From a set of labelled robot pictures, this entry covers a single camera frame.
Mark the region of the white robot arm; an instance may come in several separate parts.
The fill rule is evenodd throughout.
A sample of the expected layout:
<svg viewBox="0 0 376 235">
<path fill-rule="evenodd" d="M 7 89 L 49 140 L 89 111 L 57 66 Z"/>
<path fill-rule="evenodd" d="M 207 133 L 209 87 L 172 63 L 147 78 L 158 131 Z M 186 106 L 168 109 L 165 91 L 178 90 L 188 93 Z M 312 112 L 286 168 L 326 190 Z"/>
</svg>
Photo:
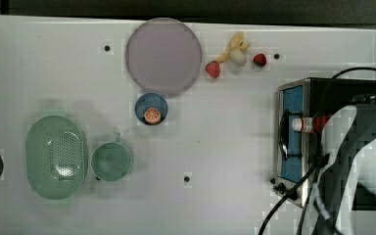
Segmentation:
<svg viewBox="0 0 376 235">
<path fill-rule="evenodd" d="M 376 106 L 346 106 L 322 130 L 327 159 L 312 184 L 310 235 L 355 235 L 352 210 L 356 186 L 376 196 Z"/>
</svg>

